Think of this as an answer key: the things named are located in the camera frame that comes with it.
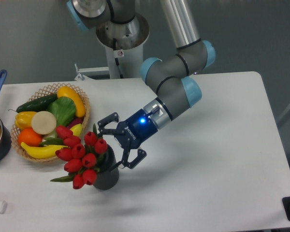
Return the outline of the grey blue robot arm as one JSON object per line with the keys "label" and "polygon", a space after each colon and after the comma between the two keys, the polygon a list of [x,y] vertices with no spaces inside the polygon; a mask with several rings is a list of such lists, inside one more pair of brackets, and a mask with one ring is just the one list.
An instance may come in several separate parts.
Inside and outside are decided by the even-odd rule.
{"label": "grey blue robot arm", "polygon": [[114,168],[134,168],[146,152],[141,144],[197,103],[202,92],[191,75],[210,66],[216,52],[198,34],[185,0],[163,0],[162,9],[177,53],[161,60],[143,58],[149,37],[146,19],[132,0],[70,0],[67,7],[80,30],[94,28],[104,46],[112,79],[140,77],[156,98],[124,121],[111,114],[99,121],[101,135],[112,135],[123,148]]}

